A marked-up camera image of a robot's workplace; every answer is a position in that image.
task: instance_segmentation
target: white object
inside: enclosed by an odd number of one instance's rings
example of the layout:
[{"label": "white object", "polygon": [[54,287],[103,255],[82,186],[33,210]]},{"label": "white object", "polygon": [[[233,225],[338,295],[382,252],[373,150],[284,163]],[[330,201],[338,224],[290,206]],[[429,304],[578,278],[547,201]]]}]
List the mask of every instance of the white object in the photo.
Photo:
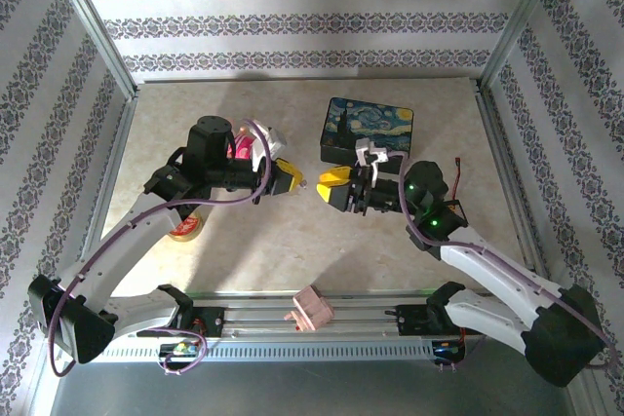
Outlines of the white object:
[{"label": "white object", "polygon": [[445,310],[455,325],[480,331],[521,354],[525,353],[527,345],[521,333],[528,331],[528,328],[500,300],[464,289],[450,298]]},{"label": "white object", "polygon": [[[490,246],[479,234],[471,227],[460,228],[452,233],[451,241],[460,241],[464,243],[472,243],[477,246],[483,246],[489,251],[495,252],[510,267],[519,273],[528,276],[534,282],[539,284],[543,289],[550,291],[556,297],[561,297],[559,293],[560,286],[549,282],[538,275],[527,270],[522,265],[511,260],[506,255]],[[468,248],[457,246],[443,246],[440,248],[441,259],[461,270],[471,278],[479,282],[483,287],[491,291],[496,297],[503,301],[511,308],[514,313],[523,321],[523,323],[531,328],[533,322],[537,319],[537,309],[543,307],[548,309],[553,302],[541,294],[535,294],[533,288],[526,282],[520,282],[513,278],[508,272],[501,270],[495,263],[486,258],[484,255]]]},{"label": "white object", "polygon": [[[370,138],[360,138],[355,142],[355,154],[358,157],[360,167],[372,167],[372,181],[370,186],[374,188],[379,176],[379,163],[388,161],[388,150],[385,148],[377,148]],[[369,164],[367,154],[372,155],[375,159]]]},{"label": "white object", "polygon": [[[260,128],[260,131],[262,132],[262,134],[266,138],[267,143],[269,144],[271,161],[275,161],[277,158],[279,158],[279,156],[284,152],[284,149],[286,148],[286,138],[277,129],[269,129],[266,126],[263,126],[258,121],[254,122]],[[262,157],[264,156],[264,147],[262,146],[262,142],[260,141],[258,135],[255,133],[255,130],[250,129],[250,131],[255,136],[255,142],[252,145],[252,166],[253,171],[257,171],[260,166],[260,162],[262,161]]]},{"label": "white object", "polygon": [[[86,258],[91,258],[107,239],[137,215],[164,202],[153,193],[139,195],[126,216],[94,246]],[[115,338],[154,326],[166,326],[176,314],[176,301],[159,289],[142,296],[111,299],[110,295],[143,255],[179,223],[181,218],[175,209],[163,209],[146,217],[107,249],[72,291],[74,297],[85,297],[85,307],[97,313],[105,310],[119,318],[115,323]],[[67,288],[82,266],[83,262],[77,262],[63,272],[60,285]]]}]

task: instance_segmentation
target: floral wallpaper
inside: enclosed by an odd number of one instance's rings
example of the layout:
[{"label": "floral wallpaper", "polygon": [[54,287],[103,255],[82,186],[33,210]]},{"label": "floral wallpaper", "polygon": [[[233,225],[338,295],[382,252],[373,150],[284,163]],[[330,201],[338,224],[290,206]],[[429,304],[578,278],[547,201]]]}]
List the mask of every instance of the floral wallpaper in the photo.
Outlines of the floral wallpaper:
[{"label": "floral wallpaper", "polygon": [[477,78],[517,1],[93,0],[139,82]]},{"label": "floral wallpaper", "polygon": [[[581,284],[594,295],[603,329],[621,357],[624,35],[614,11],[619,2],[540,0],[488,93],[544,263],[555,281]],[[585,372],[599,388],[593,404],[605,414],[624,414],[624,369]]]},{"label": "floral wallpaper", "polygon": [[0,0],[0,43],[4,416],[24,414],[41,370],[28,285],[80,255],[125,99],[69,0]]}]

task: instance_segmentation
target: cable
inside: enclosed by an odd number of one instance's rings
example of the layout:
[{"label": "cable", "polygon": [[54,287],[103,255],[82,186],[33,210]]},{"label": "cable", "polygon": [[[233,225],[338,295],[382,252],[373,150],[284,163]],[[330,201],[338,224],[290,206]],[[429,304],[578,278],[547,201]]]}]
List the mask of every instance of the cable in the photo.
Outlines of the cable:
[{"label": "cable", "polygon": [[208,330],[206,328],[206,324],[204,323],[204,321],[202,321],[201,319],[195,319],[192,323],[193,325],[197,325],[199,327],[199,334],[200,335],[206,335],[206,331]]},{"label": "cable", "polygon": [[617,355],[617,350],[615,349],[615,345],[613,345],[613,343],[606,337],[605,333],[602,330],[600,330],[597,326],[595,326],[593,323],[591,323],[589,320],[587,320],[585,317],[579,314],[572,307],[568,306],[562,299],[555,296],[549,290],[542,288],[542,286],[534,282],[533,279],[527,277],[523,273],[516,270],[514,267],[512,267],[510,264],[505,262],[498,255],[496,255],[494,252],[487,250],[484,246],[477,246],[472,243],[460,243],[460,242],[455,242],[455,241],[440,242],[440,241],[434,241],[432,239],[429,239],[425,235],[423,235],[418,229],[418,227],[415,225],[413,220],[411,219],[410,211],[408,209],[408,202],[406,199],[405,183],[406,183],[406,172],[408,169],[408,154],[405,151],[391,151],[388,153],[388,158],[391,158],[394,156],[400,156],[402,158],[401,168],[399,169],[399,203],[401,204],[401,211],[403,212],[403,214],[405,215],[408,221],[409,229],[422,243],[425,243],[429,246],[462,247],[462,248],[470,249],[478,253],[479,255],[481,255],[486,261],[488,261],[490,264],[493,264],[499,270],[502,270],[505,273],[507,273],[511,278],[531,287],[535,294],[543,295],[549,301],[554,302],[555,304],[560,306],[562,309],[564,309],[566,312],[568,312],[570,315],[572,315],[575,319],[583,323],[587,328],[590,329],[590,331],[592,331],[592,333],[594,333],[596,336],[598,336],[598,338],[601,339],[601,341],[603,341],[603,343],[608,347],[608,352],[609,352],[609,361],[603,362],[601,364],[588,364],[586,368],[596,370],[596,369],[605,369],[608,367],[615,367],[615,366],[619,367],[621,365],[619,356]]},{"label": "cable", "polygon": [[460,367],[463,367],[463,366],[465,365],[466,360],[467,360],[468,358],[470,358],[471,356],[473,356],[473,355],[477,352],[477,350],[478,350],[479,348],[481,348],[481,346],[482,346],[482,345],[484,344],[484,342],[486,341],[486,338],[487,338],[487,336],[486,336],[486,335],[483,335],[483,336],[479,339],[479,341],[477,341],[477,343],[475,344],[475,347],[474,347],[474,348],[470,351],[470,353],[468,353],[468,342],[467,342],[467,341],[464,341],[464,342],[463,342],[463,346],[464,346],[464,357],[463,357],[463,358],[461,359],[461,361],[459,361],[459,362],[453,362],[453,361],[452,361],[452,360],[450,360],[450,359],[447,359],[447,358],[442,358],[442,357],[439,357],[439,356],[434,356],[434,359],[430,360],[430,362],[433,362],[433,363],[434,363],[434,365],[436,366],[436,368],[438,368],[438,365],[435,363],[435,359],[444,359],[444,360],[446,361],[446,362],[445,362],[445,365],[450,365],[450,366],[452,367],[452,369],[453,369],[453,372],[454,372],[455,370],[457,370],[457,369],[459,369]]},{"label": "cable", "polygon": [[[260,142],[262,143],[262,148],[264,149],[265,158],[270,158],[271,152],[269,150],[269,144],[264,137],[264,134],[260,131],[260,128],[255,124],[255,122],[251,119],[244,119],[243,122],[250,125],[256,132]],[[48,351],[50,354],[50,367],[52,371],[57,377],[64,377],[69,373],[69,371],[76,364],[76,361],[73,360],[70,362],[67,367],[59,371],[57,366],[55,365],[55,336],[57,333],[57,327],[59,326],[59,318],[60,312],[62,311],[65,303],[69,299],[71,291],[74,290],[76,285],[84,280],[85,276],[89,273],[89,270],[94,266],[94,264],[99,260],[99,258],[113,245],[115,244],[122,236],[124,236],[128,231],[131,231],[135,228],[141,221],[143,221],[148,216],[156,213],[157,211],[161,211],[167,208],[179,207],[181,205],[208,205],[211,207],[215,206],[234,206],[244,204],[253,200],[254,198],[262,195],[264,189],[266,188],[266,184],[269,182],[269,178],[271,176],[271,165],[268,163],[266,165],[266,169],[264,174],[262,175],[262,179],[260,180],[260,185],[251,193],[249,196],[244,197],[238,200],[204,200],[204,199],[186,199],[186,200],[171,200],[169,202],[165,202],[161,205],[157,205],[156,207],[152,207],[143,213],[138,214],[135,218],[130,220],[130,222],[126,223],[122,226],[119,231],[113,233],[110,238],[108,238],[102,245],[96,250],[96,252],[92,255],[92,257],[85,263],[82,269],[78,272],[78,274],[71,281],[67,289],[64,291],[60,300],[58,301],[57,306],[55,307],[55,311],[52,314],[52,318],[50,319],[50,326],[48,331]]]},{"label": "cable", "polygon": [[459,157],[455,158],[455,165],[457,166],[457,176],[455,177],[455,183],[452,186],[452,193],[450,195],[451,200],[455,200],[457,198],[457,186],[459,185],[459,177],[461,176],[461,159]]},{"label": "cable", "polygon": [[158,326],[156,328],[150,328],[150,330],[152,331],[163,331],[166,333],[184,333],[186,335],[190,335],[190,336],[194,336],[196,338],[199,338],[199,341],[201,343],[201,348],[200,350],[197,352],[197,356],[195,357],[195,359],[193,361],[191,361],[189,364],[187,364],[185,367],[183,367],[182,369],[178,369],[178,370],[173,370],[170,369],[168,367],[168,364],[171,362],[171,358],[174,355],[174,353],[169,353],[168,355],[165,356],[165,360],[163,361],[161,367],[163,367],[163,369],[165,369],[165,373],[166,374],[175,374],[175,375],[181,375],[184,372],[188,372],[189,370],[191,370],[193,367],[195,367],[197,364],[199,364],[203,358],[206,357],[206,353],[208,352],[208,342],[206,341],[206,337],[204,337],[204,335],[202,335],[201,333],[195,333],[194,331],[191,330],[179,330],[177,328],[168,328],[166,326]]}]

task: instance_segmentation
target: metal frame bar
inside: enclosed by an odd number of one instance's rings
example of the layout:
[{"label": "metal frame bar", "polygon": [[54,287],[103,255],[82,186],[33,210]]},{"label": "metal frame bar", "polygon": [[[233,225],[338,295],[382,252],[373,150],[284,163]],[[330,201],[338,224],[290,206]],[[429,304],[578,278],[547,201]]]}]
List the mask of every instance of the metal frame bar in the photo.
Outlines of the metal frame bar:
[{"label": "metal frame bar", "polygon": [[518,235],[518,243],[525,260],[525,265],[528,269],[535,270],[538,275],[547,278],[546,268],[539,255],[537,239],[530,226],[527,208],[522,202],[522,191],[516,180],[511,159],[504,150],[505,143],[502,133],[492,114],[493,103],[489,101],[487,94],[482,94],[479,91],[475,91],[475,99],[477,100],[477,105],[479,106],[479,111],[484,121],[487,141],[489,142],[489,148],[494,157],[494,163],[496,164],[498,177],[503,187],[503,194],[507,201],[507,207],[509,208],[512,222],[514,223],[514,228]]},{"label": "metal frame bar", "polygon": [[117,84],[122,89],[126,99],[132,99],[137,94],[137,84],[128,71],[117,47],[106,32],[104,22],[99,17],[98,11],[91,0],[71,0],[80,20],[85,25],[87,32],[96,43],[99,53],[102,55],[106,66],[115,77]]},{"label": "metal frame bar", "polygon": [[481,86],[489,88],[496,79],[498,71],[505,63],[507,56],[514,47],[518,36],[525,29],[528,18],[530,17],[535,5],[539,0],[519,0],[514,12],[512,13],[509,21],[505,25],[494,50],[489,56],[484,71],[481,74],[480,82]]},{"label": "metal frame bar", "polygon": [[596,375],[581,372],[565,388],[569,414],[608,416]]},{"label": "metal frame bar", "polygon": [[[208,339],[206,361],[431,360],[434,341],[458,336],[400,336],[396,318],[385,314],[400,304],[425,304],[430,292],[327,295],[335,319],[314,333],[296,331],[293,321],[284,320],[294,307],[290,295],[206,294],[194,297],[194,305],[225,308],[221,337]],[[131,334],[113,341],[94,362],[154,361],[161,345],[178,341]]]},{"label": "metal frame bar", "polygon": [[121,116],[121,122],[119,123],[119,129],[115,135],[115,141],[111,149],[110,159],[108,160],[108,166],[106,167],[106,173],[102,182],[102,187],[97,196],[96,207],[94,209],[94,216],[89,225],[89,231],[87,232],[87,239],[82,249],[82,256],[85,256],[89,252],[95,243],[101,239],[102,231],[104,230],[104,223],[106,222],[106,215],[108,214],[108,206],[113,197],[113,189],[115,188],[115,182],[117,181],[117,174],[119,173],[119,167],[121,166],[121,160],[124,156],[124,149],[126,148],[126,142],[128,141],[128,134],[130,133],[130,127],[132,125],[133,118],[135,116],[135,110],[137,109],[138,96],[135,95],[132,99],[129,99],[124,106],[124,111]]}]

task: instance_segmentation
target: red wire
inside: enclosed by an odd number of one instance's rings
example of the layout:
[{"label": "red wire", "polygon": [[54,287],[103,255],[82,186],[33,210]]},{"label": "red wire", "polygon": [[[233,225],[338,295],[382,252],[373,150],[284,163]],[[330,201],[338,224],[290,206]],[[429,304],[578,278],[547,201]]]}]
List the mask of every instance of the red wire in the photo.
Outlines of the red wire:
[{"label": "red wire", "polygon": [[[206,324],[204,323],[204,321],[202,321],[201,319],[195,319],[193,321],[193,325],[198,325],[199,326],[199,334],[206,336]],[[200,341],[196,341],[195,342],[195,346],[199,346]]]},{"label": "red wire", "polygon": [[452,186],[452,195],[450,196],[451,200],[455,200],[455,196],[457,195],[457,186],[459,185],[459,176],[461,175],[461,160],[459,158],[455,158],[455,165],[457,166],[457,176],[455,177],[455,184]]}]

